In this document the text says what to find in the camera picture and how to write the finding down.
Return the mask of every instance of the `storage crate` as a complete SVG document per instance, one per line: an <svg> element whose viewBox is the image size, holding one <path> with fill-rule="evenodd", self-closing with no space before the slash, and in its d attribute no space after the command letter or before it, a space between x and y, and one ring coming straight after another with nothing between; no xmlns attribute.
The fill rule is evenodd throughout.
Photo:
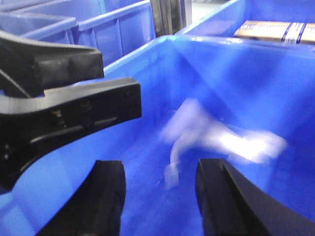
<svg viewBox="0 0 315 236"><path fill-rule="evenodd" d="M180 156L179 185L167 189L164 170L173 141L163 134L178 136L178 130L198 126L208 115L238 133L265 130L283 137L288 147L277 159L233 164L263 191L315 220L314 66L314 53L303 46L262 47L211 37L154 40L104 69L107 80L131 76L140 82L142 118L89 135L34 163L11 193L0 196L1 235L37 232L96 159L125 165L121 236L203 235L195 171L198 159L212 151L187 148ZM168 126L187 99L196 101L204 114L191 107L180 122Z"/></svg>
<svg viewBox="0 0 315 236"><path fill-rule="evenodd" d="M314 3L313 0L231 0L177 34L233 37L246 20L315 23Z"/></svg>
<svg viewBox="0 0 315 236"><path fill-rule="evenodd" d="M15 11L75 17L75 44L99 48L108 65L155 38L149 0L57 0Z"/></svg>
<svg viewBox="0 0 315 236"><path fill-rule="evenodd" d="M0 30L46 42L73 44L70 28L75 26L73 17L0 13Z"/></svg>

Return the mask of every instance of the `blurry white object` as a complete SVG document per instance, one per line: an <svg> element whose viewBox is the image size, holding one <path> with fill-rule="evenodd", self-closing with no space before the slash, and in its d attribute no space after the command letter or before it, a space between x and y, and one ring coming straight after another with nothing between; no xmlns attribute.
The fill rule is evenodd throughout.
<svg viewBox="0 0 315 236"><path fill-rule="evenodd" d="M236 134L223 123L215 120L197 100L187 99L162 131L162 138L174 143L170 164L165 168L166 187L179 181L179 157L192 147L200 147L229 155L242 163L264 163L277 158L286 148L286 141L269 131L245 131Z"/></svg>

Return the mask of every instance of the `bolt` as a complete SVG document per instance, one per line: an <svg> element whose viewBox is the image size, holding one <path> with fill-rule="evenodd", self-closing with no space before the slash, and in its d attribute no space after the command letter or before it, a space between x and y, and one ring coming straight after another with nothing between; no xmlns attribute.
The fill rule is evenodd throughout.
<svg viewBox="0 0 315 236"><path fill-rule="evenodd" d="M80 107L87 111L91 107L91 102L89 100L84 100L80 103Z"/></svg>
<svg viewBox="0 0 315 236"><path fill-rule="evenodd" d="M4 159L5 161L7 161L7 160L9 159L9 154L6 153L6 154L3 156L3 159Z"/></svg>

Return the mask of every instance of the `cardboard box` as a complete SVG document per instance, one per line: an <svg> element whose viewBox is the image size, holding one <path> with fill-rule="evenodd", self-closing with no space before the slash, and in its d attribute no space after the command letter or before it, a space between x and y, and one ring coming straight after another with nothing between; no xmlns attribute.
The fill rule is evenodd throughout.
<svg viewBox="0 0 315 236"><path fill-rule="evenodd" d="M235 32L237 38L315 44L315 24L271 21L245 21Z"/></svg>

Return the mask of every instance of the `screw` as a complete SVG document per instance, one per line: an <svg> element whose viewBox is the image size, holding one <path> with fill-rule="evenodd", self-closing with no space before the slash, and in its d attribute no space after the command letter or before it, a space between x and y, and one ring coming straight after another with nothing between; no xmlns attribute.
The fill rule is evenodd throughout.
<svg viewBox="0 0 315 236"><path fill-rule="evenodd" d="M133 91L132 91L132 90L128 90L128 91L126 92L126 97L127 97L128 99L132 98L132 97L133 97Z"/></svg>
<svg viewBox="0 0 315 236"><path fill-rule="evenodd" d="M136 115L136 109L134 107L129 108L128 114L131 117L134 117Z"/></svg>
<svg viewBox="0 0 315 236"><path fill-rule="evenodd" d="M57 117L57 118L62 117L62 115L61 115L61 110L51 111L50 113L51 113L54 117Z"/></svg>
<svg viewBox="0 0 315 236"><path fill-rule="evenodd" d="M6 153L6 154L3 156L3 159L4 159L5 161L7 161L7 160L9 159L9 154Z"/></svg>

